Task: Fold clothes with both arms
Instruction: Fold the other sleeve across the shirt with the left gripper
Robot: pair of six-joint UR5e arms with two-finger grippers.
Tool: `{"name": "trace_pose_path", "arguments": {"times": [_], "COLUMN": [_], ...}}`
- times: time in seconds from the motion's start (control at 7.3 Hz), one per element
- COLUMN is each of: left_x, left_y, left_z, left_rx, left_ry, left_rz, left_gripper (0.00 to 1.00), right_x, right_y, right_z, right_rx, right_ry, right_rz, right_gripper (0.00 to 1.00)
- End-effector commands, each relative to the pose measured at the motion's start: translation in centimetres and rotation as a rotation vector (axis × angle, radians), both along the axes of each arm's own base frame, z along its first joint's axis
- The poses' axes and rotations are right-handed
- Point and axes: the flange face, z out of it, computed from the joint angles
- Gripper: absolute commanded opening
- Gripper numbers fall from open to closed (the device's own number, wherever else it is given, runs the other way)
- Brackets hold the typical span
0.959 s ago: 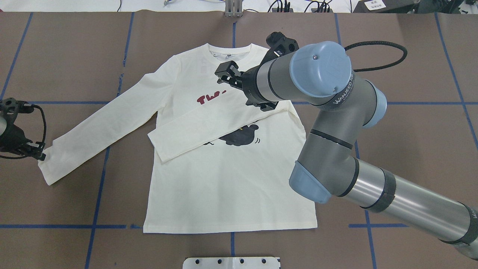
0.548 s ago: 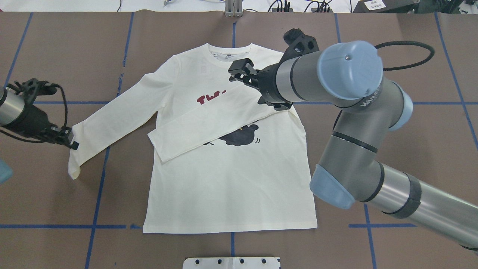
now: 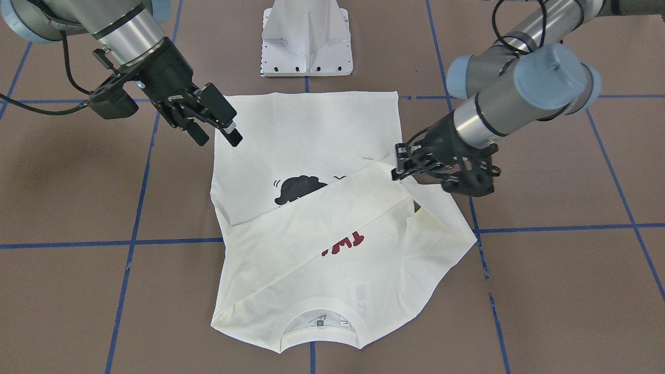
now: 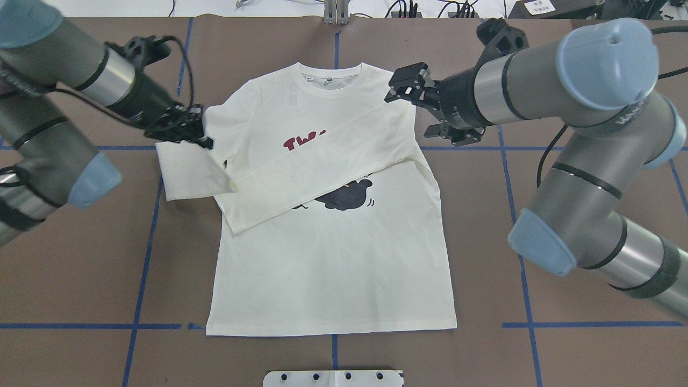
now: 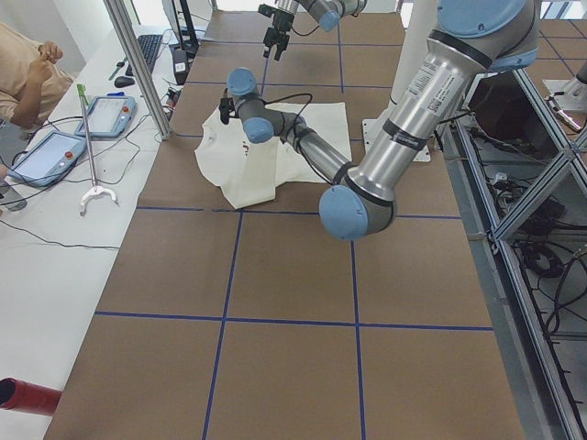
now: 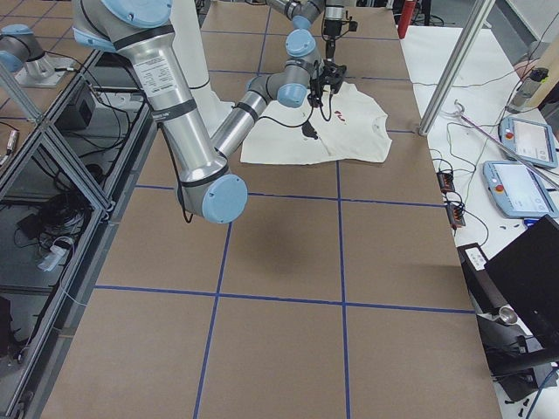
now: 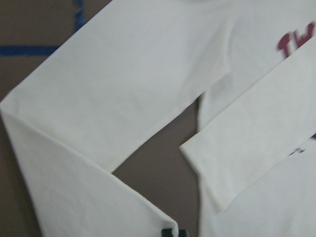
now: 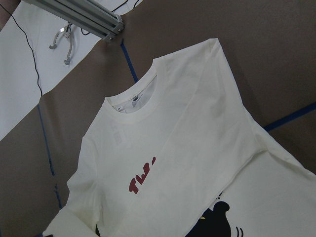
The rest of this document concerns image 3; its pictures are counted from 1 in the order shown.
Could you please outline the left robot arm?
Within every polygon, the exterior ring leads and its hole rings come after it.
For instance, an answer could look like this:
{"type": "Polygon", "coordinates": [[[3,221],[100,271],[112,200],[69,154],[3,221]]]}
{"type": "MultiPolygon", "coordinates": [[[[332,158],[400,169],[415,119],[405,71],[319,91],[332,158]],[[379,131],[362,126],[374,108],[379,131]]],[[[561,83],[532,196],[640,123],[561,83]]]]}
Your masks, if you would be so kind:
{"type": "Polygon", "coordinates": [[[447,192],[480,195],[501,173],[497,140],[534,121],[586,109],[599,96],[598,71],[562,41],[596,17],[663,15],[663,1],[540,1],[539,9],[479,55],[457,58],[447,91],[462,104],[435,125],[396,145],[393,180],[415,173],[447,192]]]}

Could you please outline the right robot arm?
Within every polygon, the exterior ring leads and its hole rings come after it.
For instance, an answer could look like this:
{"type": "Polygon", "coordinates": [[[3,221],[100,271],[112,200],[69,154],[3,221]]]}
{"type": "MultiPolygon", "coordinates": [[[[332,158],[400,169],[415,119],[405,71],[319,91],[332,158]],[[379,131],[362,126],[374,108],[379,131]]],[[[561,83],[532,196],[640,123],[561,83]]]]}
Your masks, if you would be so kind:
{"type": "Polygon", "coordinates": [[[235,128],[236,110],[214,84],[199,88],[193,83],[192,67],[160,26],[170,12],[167,1],[2,1],[3,19],[17,35],[33,43],[62,42],[67,75],[67,37],[82,34],[100,43],[93,54],[112,72],[95,90],[83,89],[86,100],[69,110],[42,110],[6,95],[2,99],[33,113],[67,115],[90,108],[112,120],[138,110],[124,89],[134,81],[171,127],[187,132],[200,146],[209,139],[200,123],[214,126],[237,146],[242,135],[235,128]]]}

